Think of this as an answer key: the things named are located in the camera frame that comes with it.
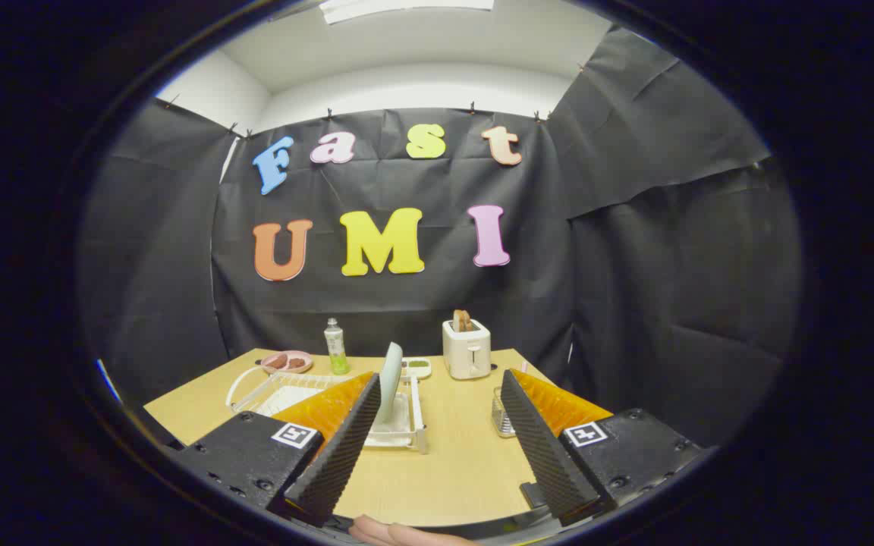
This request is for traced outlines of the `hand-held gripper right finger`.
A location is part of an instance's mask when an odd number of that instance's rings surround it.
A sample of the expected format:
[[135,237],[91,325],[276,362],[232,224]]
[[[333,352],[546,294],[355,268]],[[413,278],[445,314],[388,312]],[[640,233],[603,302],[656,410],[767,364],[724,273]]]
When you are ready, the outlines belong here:
[[501,401],[563,526],[629,504],[705,452],[644,409],[613,414],[517,369],[504,372]]

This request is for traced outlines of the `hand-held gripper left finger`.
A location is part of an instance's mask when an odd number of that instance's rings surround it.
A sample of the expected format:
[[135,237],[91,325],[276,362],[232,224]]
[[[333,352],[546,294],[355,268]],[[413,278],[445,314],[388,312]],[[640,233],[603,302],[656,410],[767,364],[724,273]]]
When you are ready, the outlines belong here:
[[367,372],[269,417],[240,411],[174,457],[219,493],[322,526],[353,474],[381,403]]

